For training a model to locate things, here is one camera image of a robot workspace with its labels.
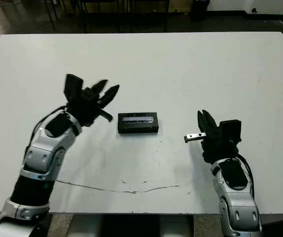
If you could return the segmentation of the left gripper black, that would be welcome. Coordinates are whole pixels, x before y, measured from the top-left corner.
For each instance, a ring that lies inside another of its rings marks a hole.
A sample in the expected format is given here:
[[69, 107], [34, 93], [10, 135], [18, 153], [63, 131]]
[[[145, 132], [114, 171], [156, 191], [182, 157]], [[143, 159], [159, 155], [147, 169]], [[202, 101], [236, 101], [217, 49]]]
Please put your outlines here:
[[114, 99], [120, 85], [112, 86], [101, 97], [100, 93], [107, 82], [107, 79], [100, 80], [91, 88], [81, 89], [74, 97], [68, 97], [67, 111], [77, 119], [81, 126], [89, 127], [99, 116], [109, 122], [113, 120], [113, 116], [106, 112], [104, 107]]

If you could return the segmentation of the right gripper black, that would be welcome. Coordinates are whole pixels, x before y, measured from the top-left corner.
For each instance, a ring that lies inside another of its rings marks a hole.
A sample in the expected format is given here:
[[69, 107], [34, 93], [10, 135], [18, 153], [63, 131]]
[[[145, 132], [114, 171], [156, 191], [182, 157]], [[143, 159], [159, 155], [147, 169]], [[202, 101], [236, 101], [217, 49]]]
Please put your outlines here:
[[238, 154], [238, 137], [217, 129], [214, 118], [206, 110], [198, 111], [197, 118], [200, 132], [184, 135], [185, 143], [201, 140], [202, 156], [206, 163], [235, 158]]

